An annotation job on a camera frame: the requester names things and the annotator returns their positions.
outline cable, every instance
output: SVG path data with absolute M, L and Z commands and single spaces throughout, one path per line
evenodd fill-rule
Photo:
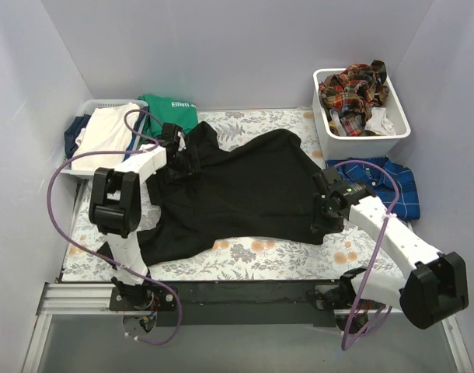
M 372 334 L 376 330 L 378 330 L 378 328 L 380 328 L 384 324 L 384 322 L 389 317 L 389 314 L 391 313 L 392 307 L 389 307 L 387 312 L 384 314 L 384 316 L 380 320 L 380 322 L 377 323 L 377 325 L 375 325 L 375 326 L 373 326 L 369 329 L 368 327 L 372 326 L 375 323 L 375 321 L 378 319 L 378 316 L 380 315 L 380 313 L 384 309 L 384 307 L 379 308 L 377 310 L 377 312 L 374 314 L 373 319 L 371 319 L 369 322 L 367 322 L 365 325 L 363 325 L 363 327 L 356 334 L 354 334 L 354 336 L 353 336 L 353 338 L 351 338 L 351 340 L 347 340 L 347 338 L 349 336 L 349 330 L 350 330 L 351 324 L 353 322 L 353 318 L 355 317 L 355 315 L 357 313 L 357 307 L 358 307 L 358 304 L 360 303 L 361 294 L 363 293 L 363 289 L 364 289 L 365 285 L 367 284 L 368 276 L 370 275 L 370 272 L 371 272 L 371 270 L 372 270 L 372 268 L 375 264 L 375 259 L 377 258 L 378 251 L 380 250 L 380 247 L 382 245 L 382 240 L 384 239 L 385 230 L 387 229 L 387 224 L 389 223 L 389 214 L 391 214 L 392 209 L 394 208 L 394 206 L 397 204 L 397 202 L 399 200 L 398 185 L 396 184 L 395 180 L 389 175 L 389 173 L 387 171 L 385 171 L 382 167 L 379 167 L 379 166 L 377 166 L 373 163 L 367 162 L 367 161 L 354 160 L 354 159 L 339 162 L 339 163 L 336 164 L 336 167 L 339 168 L 341 166 L 349 165 L 349 164 L 362 164 L 362 165 L 371 167 L 373 169 L 377 169 L 378 171 L 383 173 L 385 175 L 385 177 L 387 177 L 389 179 L 389 181 L 392 184 L 392 187 L 394 188 L 394 191 L 396 192 L 396 195 L 394 196 L 394 200 L 392 200 L 391 204 L 387 207 L 386 216 L 384 218 L 384 221 L 382 222 L 382 227 L 380 229 L 380 233 L 378 234 L 377 242 L 375 243 L 374 252 L 373 252 L 373 254 L 371 254 L 371 258 L 370 258 L 370 261 L 368 262 L 367 270 L 364 272 L 363 279 L 361 280 L 361 283 L 360 283 L 360 288 L 359 288 L 358 292 L 356 293 L 356 297 L 354 298 L 354 302 L 351 306 L 349 316 L 347 317 L 346 327 L 344 328 L 345 331 L 344 331 L 344 334 L 343 334 L 343 340 L 342 340 L 342 343 L 340 345 L 342 350 L 344 350 L 344 351 L 349 350 L 353 346 L 354 342 L 356 342 L 357 339 L 360 338 L 360 336 L 367 336 L 369 334 Z
M 156 122 L 159 123 L 159 125 L 162 126 L 162 123 L 161 121 L 155 117 L 152 113 L 149 113 L 148 111 L 146 110 L 142 110 L 142 109 L 135 109 L 135 110 L 130 110 L 129 112 L 127 112 L 124 116 L 124 123 L 125 125 L 127 126 L 127 128 L 135 135 L 141 137 L 141 138 L 144 138 L 144 139 L 147 139 L 149 141 L 153 141 L 154 142 L 154 145 L 148 149 L 145 149 L 145 150 L 126 150 L 126 151 L 123 151 L 123 150 L 108 150 L 108 151 L 96 151 L 96 152 L 88 152 L 88 153 L 83 153 L 83 154 L 80 154 L 80 155 L 77 155 L 75 157 L 72 157 L 68 160 L 66 160 L 62 165 L 60 165 L 58 167 L 58 169 L 56 169 L 56 171 L 54 172 L 54 174 L 52 175 L 51 177 L 51 180 L 49 181 L 49 186 L 47 188 L 47 213 L 49 214 L 49 218 L 51 219 L 51 223 L 52 225 L 54 226 L 54 228 L 56 229 L 56 231 L 58 231 L 58 233 L 68 242 L 70 242 L 72 245 L 75 245 L 76 247 L 78 247 L 79 249 L 85 251 L 86 253 L 90 254 L 90 255 L 93 255 L 93 256 L 97 256 L 99 257 L 100 259 L 102 260 L 105 260 L 107 263 L 109 264 L 113 264 L 115 266 L 117 266 L 117 268 L 123 268 L 124 270 L 126 270 L 129 274 L 133 274 L 134 276 L 136 277 L 140 277 L 141 279 L 145 280 L 145 281 L 148 281 L 148 282 L 151 282 L 153 283 L 154 285 L 156 286 L 159 286 L 161 288 L 164 288 L 166 289 L 167 291 L 169 291 L 173 297 L 175 298 L 175 301 L 176 301 L 176 305 L 178 307 L 178 312 L 179 312 L 179 315 L 178 315 L 178 320 L 176 322 L 176 327 L 175 329 L 173 330 L 173 333 L 168 337 L 166 338 L 165 340 L 162 340 L 160 342 L 156 342 L 154 340 L 150 340 L 148 338 L 144 338 L 143 336 L 139 336 L 139 335 L 136 335 L 136 334 L 133 334 L 133 333 L 127 333 L 129 336 L 132 336 L 133 338 L 135 338 L 136 340 L 141 340 L 142 342 L 146 342 L 146 343 L 150 343 L 150 344 L 153 344 L 155 346 L 161 346 L 163 344 L 167 344 L 170 340 L 173 339 L 173 337 L 178 333 L 178 330 L 180 329 L 180 325 L 182 325 L 182 318 L 183 318 L 183 312 L 182 312 L 182 303 L 180 302 L 180 298 L 178 296 L 178 294 L 176 293 L 176 291 L 174 291 L 170 286 L 168 285 L 165 285 L 163 284 L 162 282 L 159 282 L 159 281 L 156 281 L 156 280 L 153 280 L 151 279 L 150 277 L 147 277 L 147 276 L 144 276 L 142 274 L 139 274 L 137 272 L 135 272 L 134 270 L 131 270 L 130 268 L 126 268 L 124 267 L 121 263 L 117 262 L 116 260 L 113 260 L 113 259 L 110 259 L 108 258 L 107 256 L 104 256 L 104 255 L 101 255 L 99 253 L 96 253 L 94 251 L 92 251 L 91 249 L 87 249 L 86 247 L 84 247 L 83 245 L 80 245 L 78 242 L 76 242 L 75 240 L 73 240 L 71 237 L 69 237 L 62 229 L 61 227 L 58 225 L 58 223 L 56 222 L 56 218 L 54 216 L 54 212 L 52 210 L 52 187 L 54 186 L 54 182 L 56 181 L 57 177 L 59 176 L 59 173 L 61 172 L 61 170 L 66 167 L 67 165 L 71 164 L 71 162 L 75 161 L 76 159 L 80 159 L 80 158 L 83 158 L 83 157 L 88 157 L 88 156 L 91 156 L 91 155 L 110 155 L 110 154 L 141 154 L 141 153 L 144 153 L 144 152 L 151 152 L 152 150 L 156 149 L 158 146 L 159 146 L 159 143 L 158 141 L 155 139 L 155 138 L 151 138 L 149 136 L 146 136 L 144 134 L 140 134 L 139 132 L 137 132 L 136 130 L 134 130 L 132 127 L 130 127 L 128 125 L 128 122 L 127 122 L 127 117 L 128 115 L 130 115 L 131 113 L 145 113 L 147 115 L 150 115 L 152 119 L 154 119 Z

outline white plastic bin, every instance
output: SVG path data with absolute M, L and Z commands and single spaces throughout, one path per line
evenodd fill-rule
M 315 115 L 316 131 L 320 140 L 324 159 L 374 158 L 383 157 L 402 138 L 410 135 L 410 126 L 399 103 L 398 96 L 392 87 L 391 79 L 387 77 L 385 85 L 389 87 L 389 97 L 385 101 L 387 118 L 394 124 L 396 136 L 352 136 L 340 137 L 329 129 L 329 122 L 319 97 L 319 83 L 327 76 L 339 74 L 344 68 L 323 68 L 315 71 L 313 80 L 315 92 L 313 95 L 313 114 Z
M 76 117 L 81 117 L 83 115 L 92 115 L 94 113 L 94 110 L 97 108 L 103 108 L 103 107 L 116 107 L 116 106 L 122 106 L 126 105 L 127 103 L 136 103 L 141 109 L 145 108 L 148 104 L 145 101 L 139 100 L 139 99 L 90 99 L 89 101 L 86 101 L 82 107 L 80 107 L 80 110 L 77 112 L 75 115 Z M 145 123 L 145 118 L 142 120 L 138 132 L 142 133 L 142 129 L 144 128 L 144 123 Z M 140 141 L 140 138 L 136 135 L 134 135 L 134 146 L 133 149 L 138 148 L 138 142 Z M 67 160 L 66 154 L 64 153 L 64 147 L 63 147 L 63 152 L 62 152 L 62 158 L 63 162 Z M 65 167 L 62 169 L 61 173 L 67 173 L 68 175 L 74 175 L 77 176 L 81 179 L 92 179 L 94 176 L 93 171 L 80 171 L 80 170 L 73 170 L 71 169 L 71 165 L 68 167 Z

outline dark blue garment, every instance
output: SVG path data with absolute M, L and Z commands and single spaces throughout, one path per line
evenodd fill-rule
M 142 109 L 148 111 L 149 106 L 143 107 Z M 139 130 L 141 123 L 144 120 L 145 115 L 146 115 L 145 113 L 138 114 L 138 119 L 135 122 L 134 130 L 136 131 Z M 91 116 L 88 114 L 85 114 L 83 117 L 76 117 L 73 120 L 73 123 L 71 124 L 71 126 L 69 126 L 69 128 L 64 133 L 64 153 L 66 154 L 67 159 L 70 159 L 77 151 L 78 145 L 76 144 L 76 138 L 80 134 L 80 131 L 83 128 L 87 127 L 90 117 Z M 132 150 L 134 148 L 134 143 L 135 143 L 136 138 L 137 136 L 135 135 L 131 137 L 131 141 L 130 141 L 130 144 L 128 145 L 127 150 Z M 128 157 L 130 157 L 130 155 L 126 154 L 125 159 L 128 159 Z
M 420 218 L 420 204 L 418 201 L 418 193 L 416 192 L 415 178 L 410 169 L 392 163 L 387 157 L 360 160 L 371 162 L 382 167 L 391 175 L 396 184 L 398 184 L 400 192 L 399 200 L 392 210 L 393 213 L 398 215 L 398 218 L 404 221 Z M 326 161 L 326 166 L 332 167 L 339 162 L 342 161 Z M 341 166 L 338 170 L 345 180 L 352 182 L 362 181 L 366 183 L 376 192 L 386 207 L 391 204 L 396 196 L 391 182 L 377 169 L 368 168 L 364 165 L 349 164 Z

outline white wall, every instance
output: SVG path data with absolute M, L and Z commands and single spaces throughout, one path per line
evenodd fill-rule
M 474 365 L 474 1 L 435 0 L 393 78 L 413 130 L 394 156 L 415 173 L 415 230 L 467 263 L 458 322 Z
M 311 105 L 318 68 L 401 60 L 432 0 L 43 0 L 95 98 Z
M 40 0 L 0 1 L 0 372 L 20 371 L 45 281 L 65 243 L 47 217 L 63 131 L 91 97 Z M 55 190 L 68 227 L 74 186 Z

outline crumpled white cloth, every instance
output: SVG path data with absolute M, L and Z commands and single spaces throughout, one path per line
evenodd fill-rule
M 85 132 L 78 136 L 80 145 L 74 155 L 99 150 L 126 150 L 131 142 L 132 133 L 125 126 L 124 116 L 128 111 L 134 109 L 139 109 L 135 103 L 95 109 L 87 123 Z M 132 113 L 128 116 L 127 122 L 130 127 L 134 127 L 138 114 Z M 91 155 L 73 161 L 71 169 L 95 171 L 99 167 L 112 168 L 123 159 L 124 154 Z
M 366 123 L 364 129 L 372 131 L 382 136 L 396 136 L 394 125 L 387 118 L 387 110 L 384 107 L 372 107 L 371 118 Z

